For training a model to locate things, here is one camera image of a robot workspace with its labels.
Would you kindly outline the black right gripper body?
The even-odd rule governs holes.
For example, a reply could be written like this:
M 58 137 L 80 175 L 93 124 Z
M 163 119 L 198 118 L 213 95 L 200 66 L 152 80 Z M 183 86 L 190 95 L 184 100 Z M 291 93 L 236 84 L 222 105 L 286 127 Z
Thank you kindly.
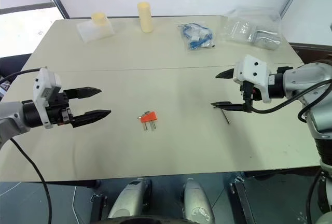
M 244 81 L 240 86 L 240 91 L 243 96 L 243 111 L 250 113 L 252 111 L 253 101 L 261 100 L 261 92 L 254 87 L 254 84 Z

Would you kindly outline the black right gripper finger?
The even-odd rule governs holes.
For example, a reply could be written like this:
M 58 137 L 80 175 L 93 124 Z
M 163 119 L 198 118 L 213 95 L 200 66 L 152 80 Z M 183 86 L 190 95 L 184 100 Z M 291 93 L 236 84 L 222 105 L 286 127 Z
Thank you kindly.
M 217 79 L 232 79 L 233 78 L 234 69 L 228 69 L 223 71 L 215 76 Z
M 215 102 L 211 103 L 213 107 L 219 108 L 221 110 L 227 110 L 227 111 L 243 111 L 243 112 L 249 112 L 250 108 L 245 104 L 234 104 L 231 102 Z

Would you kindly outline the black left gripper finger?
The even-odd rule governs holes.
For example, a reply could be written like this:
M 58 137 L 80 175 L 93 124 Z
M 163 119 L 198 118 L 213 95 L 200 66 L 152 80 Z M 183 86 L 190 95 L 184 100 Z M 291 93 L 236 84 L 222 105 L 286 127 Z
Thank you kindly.
M 74 116 L 70 121 L 73 128 L 81 127 L 83 125 L 88 125 L 97 122 L 106 116 L 108 116 L 111 110 L 93 110 L 85 112 L 83 115 Z
M 75 89 L 67 89 L 63 91 L 67 98 L 70 99 L 83 99 L 87 97 L 94 96 L 98 93 L 101 93 L 101 89 L 93 88 L 93 87 L 82 87 Z

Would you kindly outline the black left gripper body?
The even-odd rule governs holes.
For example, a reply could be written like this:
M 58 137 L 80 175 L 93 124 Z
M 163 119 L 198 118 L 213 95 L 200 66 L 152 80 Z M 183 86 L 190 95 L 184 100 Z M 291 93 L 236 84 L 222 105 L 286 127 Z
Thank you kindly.
M 69 100 L 75 98 L 75 90 L 64 90 L 57 93 L 49 106 L 46 107 L 47 115 L 51 124 L 74 126 L 74 116 L 70 110 Z

